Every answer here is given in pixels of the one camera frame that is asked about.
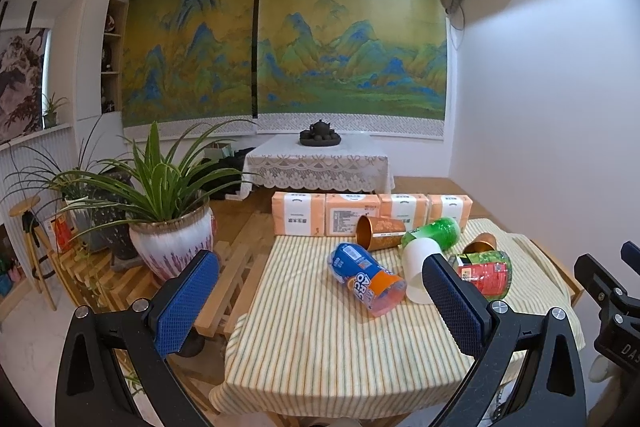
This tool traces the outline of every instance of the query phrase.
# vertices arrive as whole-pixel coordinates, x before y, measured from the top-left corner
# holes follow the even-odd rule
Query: wall shelf
[[[122,61],[122,44],[124,40],[124,28],[127,20],[129,4],[122,0],[109,0],[107,14],[113,17],[115,28],[112,32],[104,32],[102,45],[111,48],[111,68],[113,71],[100,72],[100,97],[105,97],[115,105],[115,110],[122,108],[120,99],[120,68]],[[102,113],[106,107],[100,102]]]

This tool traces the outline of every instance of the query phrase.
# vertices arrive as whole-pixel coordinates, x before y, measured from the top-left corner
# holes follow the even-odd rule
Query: decorative vase
[[[47,114],[42,115],[44,120],[44,128],[51,129],[58,125],[58,114],[56,112],[48,112]]]
[[[215,217],[207,199],[186,216],[162,223],[131,223],[129,235],[146,265],[162,281],[178,277],[200,250],[211,250]]]
[[[66,204],[74,203],[74,201],[82,201],[82,200],[65,200]],[[84,232],[85,230],[89,230],[92,224],[91,212],[86,208],[78,208],[76,210],[68,210],[67,211],[74,220],[76,224],[76,229],[78,232]],[[104,240],[100,232],[87,232],[83,233],[79,237],[80,241],[86,243],[87,248],[90,253],[95,253],[98,250],[102,250],[103,248],[108,247],[108,243]]]
[[[131,176],[127,172],[110,169],[109,171],[104,172],[104,175],[132,186]],[[104,190],[103,188],[95,188],[92,192],[92,197],[96,200],[115,201],[117,203],[125,202],[122,198],[117,197],[112,192]],[[113,207],[94,208],[94,210],[92,210],[92,218],[93,225],[97,226],[125,219],[126,215],[124,210],[118,210]],[[126,261],[128,259],[133,259],[138,255],[138,251],[136,250],[136,247],[133,246],[129,236],[129,225],[114,225],[113,227],[102,229],[97,233],[109,245],[111,253],[116,258]]]

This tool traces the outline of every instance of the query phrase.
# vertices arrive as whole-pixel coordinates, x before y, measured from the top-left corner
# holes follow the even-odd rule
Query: landscape painting
[[[439,0],[260,0],[258,113],[444,120]]]
[[[124,126],[252,113],[254,0],[129,0]]]
[[[42,129],[45,29],[0,32],[0,143]]]

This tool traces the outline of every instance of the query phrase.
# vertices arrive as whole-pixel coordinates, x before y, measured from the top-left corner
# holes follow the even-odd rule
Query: copper cup
[[[489,232],[482,232],[471,243],[466,245],[462,253],[482,253],[498,250],[498,242],[495,235]]]
[[[397,247],[406,233],[404,222],[390,217],[360,216],[356,243],[368,251]]]

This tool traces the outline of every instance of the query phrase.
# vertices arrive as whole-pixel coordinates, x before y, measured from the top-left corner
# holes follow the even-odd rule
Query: plastic bottle
[[[418,227],[402,236],[402,247],[418,237],[433,239],[442,251],[449,250],[460,239],[460,225],[452,217],[441,217],[430,225]]]
[[[374,317],[391,311],[404,299],[406,281],[380,266],[360,245],[340,243],[329,254],[331,274],[353,291]]]

